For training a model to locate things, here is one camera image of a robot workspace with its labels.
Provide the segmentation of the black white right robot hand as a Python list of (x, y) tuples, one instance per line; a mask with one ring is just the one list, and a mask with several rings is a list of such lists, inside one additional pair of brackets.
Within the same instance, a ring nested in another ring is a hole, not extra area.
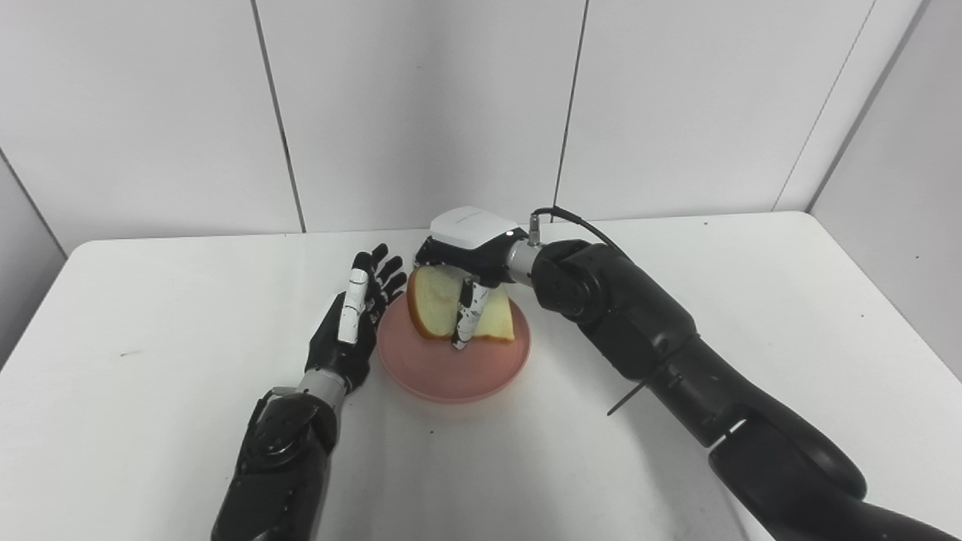
[(459, 207), (432, 220), (413, 266), (447, 266), (466, 274), (461, 278), (451, 338), (454, 349), (466, 349), (492, 292), (514, 281), (510, 255), (517, 243), (528, 239), (528, 233), (516, 223), (477, 207)]

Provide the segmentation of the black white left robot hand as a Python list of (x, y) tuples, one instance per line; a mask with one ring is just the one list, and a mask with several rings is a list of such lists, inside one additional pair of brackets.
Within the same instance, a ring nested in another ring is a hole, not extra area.
[(363, 385), (382, 318), (407, 283), (403, 264), (385, 243), (356, 254), (346, 290), (330, 298), (310, 337), (305, 374), (336, 374), (348, 394)]

